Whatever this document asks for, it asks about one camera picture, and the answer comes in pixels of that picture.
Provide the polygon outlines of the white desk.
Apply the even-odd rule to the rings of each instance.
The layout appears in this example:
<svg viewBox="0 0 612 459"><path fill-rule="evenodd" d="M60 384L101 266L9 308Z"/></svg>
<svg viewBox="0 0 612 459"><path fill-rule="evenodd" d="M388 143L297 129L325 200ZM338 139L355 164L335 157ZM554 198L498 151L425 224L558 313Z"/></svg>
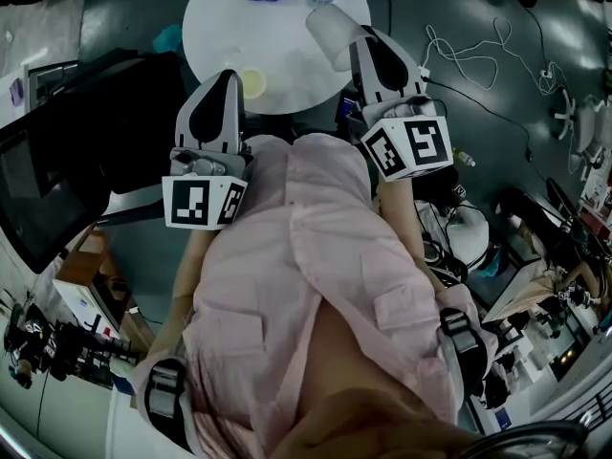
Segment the white desk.
<svg viewBox="0 0 612 459"><path fill-rule="evenodd" d="M96 289L57 278L53 284L82 327L105 338L121 339L120 327Z"/></svg>

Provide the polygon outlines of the brown wooden cabinet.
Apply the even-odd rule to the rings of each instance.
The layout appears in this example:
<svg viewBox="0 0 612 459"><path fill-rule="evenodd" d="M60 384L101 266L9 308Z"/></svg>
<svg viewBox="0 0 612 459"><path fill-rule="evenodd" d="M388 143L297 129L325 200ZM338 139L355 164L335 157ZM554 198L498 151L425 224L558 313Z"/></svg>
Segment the brown wooden cabinet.
<svg viewBox="0 0 612 459"><path fill-rule="evenodd" d="M129 296L127 283L115 263L109 242L101 229L90 227L64 259L55 280L87 289L123 302Z"/></svg>

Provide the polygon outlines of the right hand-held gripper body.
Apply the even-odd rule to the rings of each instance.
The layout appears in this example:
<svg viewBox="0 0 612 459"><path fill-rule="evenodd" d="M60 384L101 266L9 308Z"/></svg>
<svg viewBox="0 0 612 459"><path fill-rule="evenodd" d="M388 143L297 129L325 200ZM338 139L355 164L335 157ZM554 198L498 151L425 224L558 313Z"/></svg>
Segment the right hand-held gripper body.
<svg viewBox="0 0 612 459"><path fill-rule="evenodd" d="M427 175L452 164L447 119L431 97L367 105L361 115L367 131L360 143L385 181Z"/></svg>

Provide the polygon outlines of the yellow plastic cup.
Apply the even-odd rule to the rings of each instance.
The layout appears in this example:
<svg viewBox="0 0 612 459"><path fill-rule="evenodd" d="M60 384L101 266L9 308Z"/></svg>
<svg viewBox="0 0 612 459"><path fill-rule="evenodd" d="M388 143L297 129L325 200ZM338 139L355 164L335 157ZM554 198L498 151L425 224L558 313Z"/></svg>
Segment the yellow plastic cup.
<svg viewBox="0 0 612 459"><path fill-rule="evenodd" d="M239 72L239 76L245 99L259 98L266 91L267 79L263 72L254 68L244 68Z"/></svg>

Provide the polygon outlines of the white office chair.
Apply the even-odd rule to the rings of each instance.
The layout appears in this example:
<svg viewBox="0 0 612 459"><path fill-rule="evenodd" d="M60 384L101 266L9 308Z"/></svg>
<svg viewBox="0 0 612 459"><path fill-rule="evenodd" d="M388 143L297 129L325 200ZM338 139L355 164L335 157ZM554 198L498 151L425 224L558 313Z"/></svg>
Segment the white office chair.
<svg viewBox="0 0 612 459"><path fill-rule="evenodd" d="M603 166L606 151L612 151L612 109L604 99L588 96L577 103L565 87L560 92L565 109L553 115L562 125L555 138L559 142L569 138L567 170L570 174L579 171L585 182L590 170Z"/></svg>

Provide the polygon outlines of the dark headset rim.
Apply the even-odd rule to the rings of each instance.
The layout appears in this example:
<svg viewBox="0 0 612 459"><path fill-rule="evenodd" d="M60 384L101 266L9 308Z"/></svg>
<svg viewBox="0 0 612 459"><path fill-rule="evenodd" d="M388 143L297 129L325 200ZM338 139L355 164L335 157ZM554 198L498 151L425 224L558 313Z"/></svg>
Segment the dark headset rim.
<svg viewBox="0 0 612 459"><path fill-rule="evenodd" d="M532 423L486 436L457 459L585 459L588 434L577 422Z"/></svg>

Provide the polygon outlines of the person's left forearm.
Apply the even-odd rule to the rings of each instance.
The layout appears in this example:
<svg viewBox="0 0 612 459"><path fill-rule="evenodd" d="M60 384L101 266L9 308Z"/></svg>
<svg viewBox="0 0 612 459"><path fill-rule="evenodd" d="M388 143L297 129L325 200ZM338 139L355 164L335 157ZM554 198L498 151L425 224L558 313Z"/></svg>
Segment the person's left forearm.
<svg viewBox="0 0 612 459"><path fill-rule="evenodd" d="M169 312L149 349L149 356L176 348L193 308L205 256L216 235L217 231L206 230L193 230L189 235L174 280Z"/></svg>

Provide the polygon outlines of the round white table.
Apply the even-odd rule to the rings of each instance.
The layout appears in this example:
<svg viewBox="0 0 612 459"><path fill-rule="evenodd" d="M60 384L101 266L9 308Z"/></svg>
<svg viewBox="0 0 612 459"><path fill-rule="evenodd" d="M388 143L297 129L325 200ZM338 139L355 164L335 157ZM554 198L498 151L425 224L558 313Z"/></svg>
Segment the round white table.
<svg viewBox="0 0 612 459"><path fill-rule="evenodd" d="M183 21L187 63L204 82L224 69L253 69L265 78L247 111L297 113L332 98L351 79L332 68L306 27L307 0L189 0Z"/></svg>

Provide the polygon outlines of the clear plastic cup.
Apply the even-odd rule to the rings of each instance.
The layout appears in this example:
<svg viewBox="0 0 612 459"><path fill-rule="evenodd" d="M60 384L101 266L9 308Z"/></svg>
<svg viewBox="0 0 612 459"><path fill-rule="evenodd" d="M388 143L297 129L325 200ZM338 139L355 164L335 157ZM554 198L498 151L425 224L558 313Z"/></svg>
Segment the clear plastic cup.
<svg viewBox="0 0 612 459"><path fill-rule="evenodd" d="M312 10L306 27L336 72L351 70L350 47L369 33L334 4Z"/></svg>

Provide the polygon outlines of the person's right forearm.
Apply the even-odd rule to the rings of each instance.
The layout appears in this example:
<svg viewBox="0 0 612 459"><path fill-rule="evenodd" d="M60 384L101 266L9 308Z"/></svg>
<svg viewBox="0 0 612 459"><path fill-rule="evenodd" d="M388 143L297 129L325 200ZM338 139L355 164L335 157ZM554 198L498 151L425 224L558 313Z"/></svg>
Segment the person's right forearm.
<svg viewBox="0 0 612 459"><path fill-rule="evenodd" d="M377 194L381 217L394 230L415 265L433 280L425 261L425 247L414 204L412 180L406 178L387 182L380 178Z"/></svg>

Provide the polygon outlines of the teal bag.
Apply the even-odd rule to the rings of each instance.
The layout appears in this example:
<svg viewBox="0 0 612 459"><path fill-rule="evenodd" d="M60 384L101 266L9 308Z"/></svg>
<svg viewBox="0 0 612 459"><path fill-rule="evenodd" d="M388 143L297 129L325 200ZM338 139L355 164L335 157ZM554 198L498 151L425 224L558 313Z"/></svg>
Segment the teal bag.
<svg viewBox="0 0 612 459"><path fill-rule="evenodd" d="M157 54L178 53L183 43L182 26L172 24L164 28L153 40L153 49Z"/></svg>

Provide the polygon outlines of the pink shirt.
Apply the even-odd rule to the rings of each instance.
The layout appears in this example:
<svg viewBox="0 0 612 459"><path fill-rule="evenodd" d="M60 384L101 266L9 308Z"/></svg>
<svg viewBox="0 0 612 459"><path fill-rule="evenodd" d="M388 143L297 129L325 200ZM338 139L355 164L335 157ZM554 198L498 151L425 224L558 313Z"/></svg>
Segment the pink shirt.
<svg viewBox="0 0 612 459"><path fill-rule="evenodd" d="M176 348L132 376L142 418L205 459L270 459L313 406L354 388L458 426L465 381L446 317L485 365L496 348L470 291L415 265L357 147L310 134L251 148L242 206L208 249Z"/></svg>

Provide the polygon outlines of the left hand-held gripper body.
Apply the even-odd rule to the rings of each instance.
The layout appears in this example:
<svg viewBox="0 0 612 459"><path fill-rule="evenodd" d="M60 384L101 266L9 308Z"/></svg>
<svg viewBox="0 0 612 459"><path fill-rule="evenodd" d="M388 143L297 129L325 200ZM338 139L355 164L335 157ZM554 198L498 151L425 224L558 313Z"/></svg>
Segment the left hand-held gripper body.
<svg viewBox="0 0 612 459"><path fill-rule="evenodd" d="M221 230L233 223L248 186L252 155L175 147L162 178L169 228Z"/></svg>

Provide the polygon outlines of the black mesh office chair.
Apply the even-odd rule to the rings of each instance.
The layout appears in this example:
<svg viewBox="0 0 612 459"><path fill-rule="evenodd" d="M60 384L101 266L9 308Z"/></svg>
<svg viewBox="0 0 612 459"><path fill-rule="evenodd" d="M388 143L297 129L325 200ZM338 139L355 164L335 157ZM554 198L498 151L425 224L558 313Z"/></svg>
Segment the black mesh office chair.
<svg viewBox="0 0 612 459"><path fill-rule="evenodd" d="M155 186L169 171L174 128L186 101L173 53L116 49L36 88L33 110L0 129L0 230L42 273L113 194Z"/></svg>

